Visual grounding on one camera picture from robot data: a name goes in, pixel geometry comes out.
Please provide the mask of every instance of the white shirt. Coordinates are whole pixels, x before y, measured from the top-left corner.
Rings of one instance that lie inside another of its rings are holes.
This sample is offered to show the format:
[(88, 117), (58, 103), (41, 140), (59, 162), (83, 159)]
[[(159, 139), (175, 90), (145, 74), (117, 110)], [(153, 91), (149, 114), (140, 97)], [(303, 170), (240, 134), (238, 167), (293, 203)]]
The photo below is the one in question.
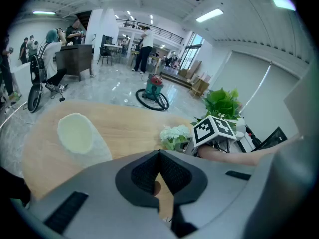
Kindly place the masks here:
[(128, 41), (129, 41), (128, 39), (123, 39), (122, 44), (123, 44), (123, 45), (127, 45), (127, 44), (128, 44)]
[(56, 73), (58, 72), (56, 65), (53, 62), (53, 57), (56, 52), (59, 52), (61, 50), (61, 47), (62, 47), (62, 42), (52, 42), (46, 47), (44, 51), (42, 58), (43, 58), (44, 66), (47, 73), (47, 76), (46, 76), (47, 79), (50, 79), (52, 76), (56, 75)]
[(146, 36), (143, 38), (143, 47), (153, 47), (153, 33), (149, 29), (144, 32)]

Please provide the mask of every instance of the white ceiling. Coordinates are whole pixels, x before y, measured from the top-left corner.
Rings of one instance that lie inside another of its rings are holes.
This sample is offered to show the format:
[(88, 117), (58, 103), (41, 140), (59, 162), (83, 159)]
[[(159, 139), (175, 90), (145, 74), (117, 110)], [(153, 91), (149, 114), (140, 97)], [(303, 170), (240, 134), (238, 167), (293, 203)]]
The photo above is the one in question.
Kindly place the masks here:
[(115, 10), (114, 14), (116, 16), (119, 17), (119, 19), (129, 19), (132, 20), (130, 18), (130, 16), (132, 16), (133, 18), (136, 18), (137, 22), (142, 22), (142, 23), (146, 23), (146, 24), (150, 24), (151, 19), (150, 19), (150, 15), (153, 16), (153, 25), (156, 26), (159, 23), (159, 20), (162, 19), (162, 17), (159, 17), (157, 15), (153, 15), (150, 13), (145, 13), (145, 12), (138, 12), (138, 11), (130, 11), (131, 15), (128, 15), (126, 10)]
[[(56, 17), (111, 7), (139, 11), (173, 20), (203, 36), (210, 43), (236, 41), (282, 50), (309, 62), (313, 49), (297, 13), (274, 6), (272, 0), (30, 0), (17, 19), (33, 10), (53, 10)], [(224, 14), (203, 23), (196, 18), (219, 8)]]

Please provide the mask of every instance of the black bag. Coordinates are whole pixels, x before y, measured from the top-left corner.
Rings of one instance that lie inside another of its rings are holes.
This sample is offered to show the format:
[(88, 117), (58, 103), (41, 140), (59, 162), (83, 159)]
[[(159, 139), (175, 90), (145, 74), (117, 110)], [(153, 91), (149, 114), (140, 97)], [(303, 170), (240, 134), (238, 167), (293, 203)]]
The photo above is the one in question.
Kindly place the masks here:
[(42, 50), (40, 49), (39, 55), (35, 54), (31, 57), (30, 72), (32, 84), (41, 84), (41, 82), (46, 80), (47, 74), (42, 56), (48, 45), (49, 43)]

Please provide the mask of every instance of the dark wooden counter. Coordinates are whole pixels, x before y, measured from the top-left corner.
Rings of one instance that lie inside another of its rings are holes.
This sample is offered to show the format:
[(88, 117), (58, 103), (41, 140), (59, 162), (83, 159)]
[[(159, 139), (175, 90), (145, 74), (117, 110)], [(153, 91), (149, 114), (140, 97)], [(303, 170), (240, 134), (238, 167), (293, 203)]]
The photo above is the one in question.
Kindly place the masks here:
[(89, 69), (92, 73), (92, 45), (63, 46), (56, 53), (56, 66), (66, 68), (66, 74), (79, 76), (80, 81), (82, 71)]

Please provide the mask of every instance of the wooden table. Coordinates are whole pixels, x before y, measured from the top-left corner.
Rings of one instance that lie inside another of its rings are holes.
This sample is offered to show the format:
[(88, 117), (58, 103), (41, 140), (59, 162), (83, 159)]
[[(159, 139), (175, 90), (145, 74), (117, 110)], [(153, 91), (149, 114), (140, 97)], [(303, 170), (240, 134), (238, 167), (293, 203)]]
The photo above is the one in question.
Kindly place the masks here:
[(92, 45), (70, 45), (63, 46), (61, 51), (56, 53), (57, 69), (66, 68), (66, 74), (79, 76), (81, 72), (89, 69), (92, 74)]
[[(128, 65), (132, 66), (132, 62), (133, 62), (133, 57), (134, 55), (138, 55), (140, 52), (139, 51), (136, 51), (136, 50), (131, 50), (131, 53), (130, 53), (130, 57), (129, 57), (129, 60), (128, 60)], [(154, 60), (156, 60), (156, 65), (155, 65), (155, 69), (154, 69), (154, 74), (156, 73), (156, 70), (161, 62), (161, 58), (159, 57), (154, 57), (154, 56), (151, 56), (149, 55), (149, 58), (152, 58)]]
[[(82, 170), (66, 155), (57, 135), (59, 120), (75, 112), (85, 115), (92, 122), (108, 145), (113, 159), (162, 149), (160, 132), (164, 126), (184, 124), (191, 129), (188, 120), (169, 113), (90, 101), (59, 103), (37, 121), (23, 149), (23, 175), (36, 199)], [(172, 217), (173, 195), (160, 174), (157, 181), (161, 184), (157, 195), (159, 214), (162, 218)]]
[(208, 82), (205, 82), (202, 79), (197, 79), (195, 80), (195, 83), (193, 84), (193, 86), (191, 86), (191, 88), (188, 91), (193, 90), (194, 96), (197, 95), (201, 97), (204, 94), (204, 91), (208, 89), (208, 87), (209, 87)]

